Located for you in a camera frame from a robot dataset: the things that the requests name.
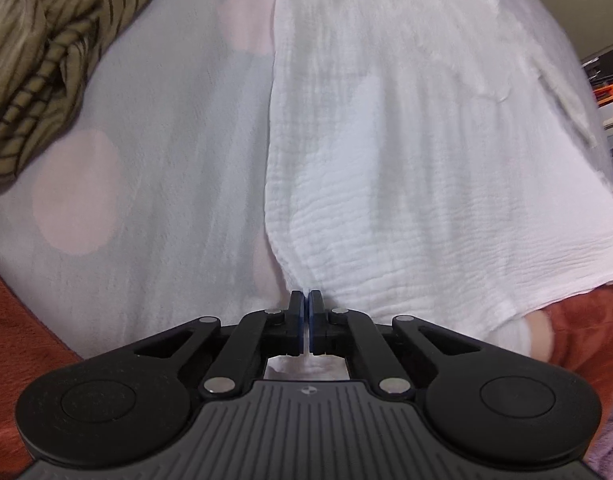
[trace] white muslin cloth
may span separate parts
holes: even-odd
[[[575,90],[500,0],[277,0],[265,222],[288,290],[484,339],[613,281]]]

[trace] rust red fabric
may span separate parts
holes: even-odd
[[[18,396],[33,379],[77,361],[0,279],[0,480],[30,463],[14,422]]]
[[[596,389],[602,423],[613,404],[613,286],[548,306],[555,333],[551,363],[572,370]],[[0,480],[26,468],[30,457],[14,423],[17,397],[33,379],[78,361],[0,279]]]
[[[555,335],[551,364],[581,375],[600,396],[597,436],[613,408],[613,285],[551,304],[545,311]]]

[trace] striped olive fabric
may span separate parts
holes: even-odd
[[[149,0],[0,0],[0,182],[69,125],[110,43]]]

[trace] ribbed grip surface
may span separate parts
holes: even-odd
[[[257,381],[212,402],[168,449],[128,466],[69,470],[36,462],[23,480],[591,480],[582,463],[498,471],[446,450],[415,409],[363,383]]]

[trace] polka dot fabric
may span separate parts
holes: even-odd
[[[264,232],[275,0],[153,0],[0,193],[0,272],[83,357],[286,290]]]

